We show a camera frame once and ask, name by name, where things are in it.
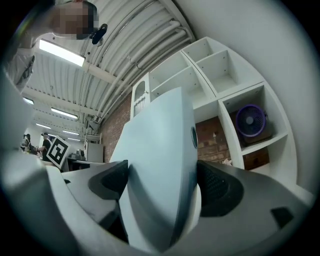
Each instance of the fluorescent light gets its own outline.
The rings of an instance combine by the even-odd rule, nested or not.
[[[77,116],[77,115],[69,114],[69,113],[67,113],[67,112],[63,112],[63,111],[58,110],[58,109],[55,109],[55,108],[53,108],[53,107],[51,108],[51,111],[56,112],[56,113],[59,113],[59,114],[61,114],[61,115],[65,115],[65,116],[70,117],[70,118],[78,119],[78,116]]]
[[[34,104],[34,101],[32,100],[32,99],[28,99],[28,98],[25,98],[25,97],[23,97],[23,99],[24,99],[24,101],[26,102],[26,103],[29,103],[29,104]]]
[[[48,127],[48,126],[45,126],[45,125],[42,125],[42,124],[38,124],[38,123],[36,123],[36,125],[37,125],[37,126],[41,126],[41,127],[44,127],[44,128],[47,128],[47,129],[51,129],[50,127]]]
[[[64,49],[56,44],[40,39],[39,48],[43,51],[46,51],[50,54],[56,55],[60,58],[63,58],[69,62],[72,62],[80,67],[83,66],[85,58],[75,54],[67,49]]]
[[[75,138],[68,138],[68,140],[73,140],[73,141],[80,141],[80,139],[75,139]]]
[[[67,130],[63,130],[63,132],[64,132],[64,133],[67,133],[67,134],[79,135],[79,133],[75,133],[75,132],[67,131]]]

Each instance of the white wall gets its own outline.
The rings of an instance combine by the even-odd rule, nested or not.
[[[319,183],[318,56],[290,12],[276,1],[175,0],[196,37],[211,37],[247,59],[268,81],[289,118],[298,185]]]

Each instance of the white shelving unit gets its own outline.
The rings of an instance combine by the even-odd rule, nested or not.
[[[104,145],[101,144],[102,134],[86,132],[84,136],[84,156],[88,162],[103,162]]]
[[[177,87],[190,96],[196,123],[219,117],[233,166],[244,169],[245,155],[267,148],[269,163],[252,171],[296,184],[296,146],[287,115],[272,88],[248,61],[225,45],[202,38],[169,57],[133,87],[131,118],[141,100],[145,108]],[[230,114],[247,104],[265,110],[273,133],[269,140],[242,147]]]

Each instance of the purple fan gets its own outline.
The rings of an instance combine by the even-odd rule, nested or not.
[[[236,114],[236,129],[246,137],[258,136],[266,126],[264,111],[257,105],[249,104]]]

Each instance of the brick wall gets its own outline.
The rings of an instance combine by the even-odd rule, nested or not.
[[[127,96],[101,127],[105,163],[110,161],[124,125],[130,120],[131,96]],[[199,160],[221,163],[226,158],[230,159],[228,144],[218,117],[197,123],[195,128]]]
[[[125,123],[130,120],[131,96],[132,94],[130,93],[101,126],[105,163],[109,163]]]
[[[198,136],[198,159],[221,163],[230,153],[224,130],[218,117],[195,125]]]

